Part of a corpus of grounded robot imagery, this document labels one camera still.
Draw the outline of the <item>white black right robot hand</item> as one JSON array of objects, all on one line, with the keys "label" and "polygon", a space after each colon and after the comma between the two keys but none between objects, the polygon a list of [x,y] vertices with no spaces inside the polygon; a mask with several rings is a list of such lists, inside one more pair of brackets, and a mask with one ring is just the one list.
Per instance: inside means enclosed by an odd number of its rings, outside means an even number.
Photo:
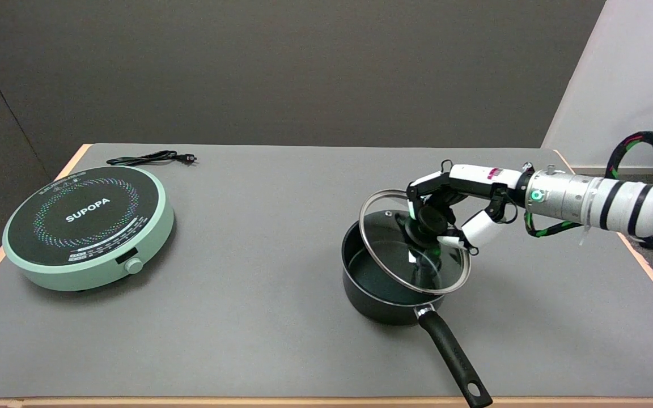
[{"label": "white black right robot hand", "polygon": [[[490,166],[450,164],[449,169],[412,181],[406,188],[410,220],[406,234],[417,246],[435,248],[438,244],[466,250],[475,255],[495,240],[508,219],[506,207],[523,209],[531,172],[519,172]],[[467,197],[484,199],[487,206],[456,225],[452,207]]]}]

